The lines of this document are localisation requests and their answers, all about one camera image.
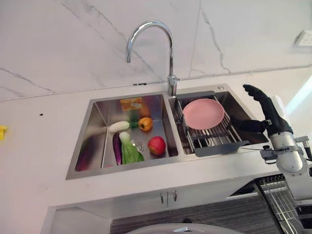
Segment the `white cabinet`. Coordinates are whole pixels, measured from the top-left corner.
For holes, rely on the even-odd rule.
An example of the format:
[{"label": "white cabinet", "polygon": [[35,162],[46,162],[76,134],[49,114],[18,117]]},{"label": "white cabinet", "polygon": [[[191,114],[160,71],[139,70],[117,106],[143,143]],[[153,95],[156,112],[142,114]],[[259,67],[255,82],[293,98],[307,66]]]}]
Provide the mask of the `white cabinet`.
[{"label": "white cabinet", "polygon": [[168,208],[167,191],[153,191],[92,201],[77,207],[110,219],[148,214]]},{"label": "white cabinet", "polygon": [[50,234],[107,234],[110,224],[109,219],[72,207],[55,212]]},{"label": "white cabinet", "polygon": [[248,182],[248,179],[244,182],[227,180],[171,189],[168,191],[168,207],[177,209],[223,201]]},{"label": "white cabinet", "polygon": [[143,215],[223,201],[250,180],[241,178],[195,184],[87,202],[77,207],[108,219]]}]

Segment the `pink plate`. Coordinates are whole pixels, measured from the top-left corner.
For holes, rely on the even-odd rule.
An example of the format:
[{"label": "pink plate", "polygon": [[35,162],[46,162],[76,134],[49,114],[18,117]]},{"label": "pink plate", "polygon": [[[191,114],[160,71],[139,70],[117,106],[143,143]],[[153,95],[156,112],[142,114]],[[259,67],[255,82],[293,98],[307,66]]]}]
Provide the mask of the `pink plate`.
[{"label": "pink plate", "polygon": [[189,127],[204,130],[217,126],[223,120],[224,109],[219,102],[202,98],[187,104],[183,114]]}]

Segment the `red apple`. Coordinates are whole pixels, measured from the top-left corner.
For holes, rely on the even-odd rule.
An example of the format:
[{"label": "red apple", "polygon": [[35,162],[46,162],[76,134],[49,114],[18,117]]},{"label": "red apple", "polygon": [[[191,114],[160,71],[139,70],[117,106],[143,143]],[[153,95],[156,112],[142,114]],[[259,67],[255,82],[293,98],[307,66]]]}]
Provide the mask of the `red apple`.
[{"label": "red apple", "polygon": [[166,151],[166,143],[160,136],[155,136],[148,142],[148,149],[154,155],[162,155]]}]

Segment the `cabinet handle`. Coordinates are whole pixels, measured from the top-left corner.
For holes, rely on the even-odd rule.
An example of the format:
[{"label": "cabinet handle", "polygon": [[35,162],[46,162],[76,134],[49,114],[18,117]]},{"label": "cabinet handle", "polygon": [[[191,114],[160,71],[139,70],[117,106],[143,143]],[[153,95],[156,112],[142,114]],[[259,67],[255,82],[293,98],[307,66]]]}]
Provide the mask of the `cabinet handle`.
[{"label": "cabinet handle", "polygon": [[164,204],[164,196],[162,195],[162,193],[160,193],[160,201],[162,204]]},{"label": "cabinet handle", "polygon": [[174,201],[176,201],[176,199],[177,199],[177,191],[175,190],[172,194],[174,196]]}]

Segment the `dark floor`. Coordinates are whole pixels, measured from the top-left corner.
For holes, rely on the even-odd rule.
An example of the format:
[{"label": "dark floor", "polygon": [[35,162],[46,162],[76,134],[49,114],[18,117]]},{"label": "dark floor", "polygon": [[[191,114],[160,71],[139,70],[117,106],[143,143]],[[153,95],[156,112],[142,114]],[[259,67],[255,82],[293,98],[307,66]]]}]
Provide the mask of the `dark floor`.
[{"label": "dark floor", "polygon": [[278,233],[269,212],[256,196],[115,219],[111,224],[111,234],[125,234],[153,224],[181,223],[185,218],[193,223],[216,225],[246,234]]}]

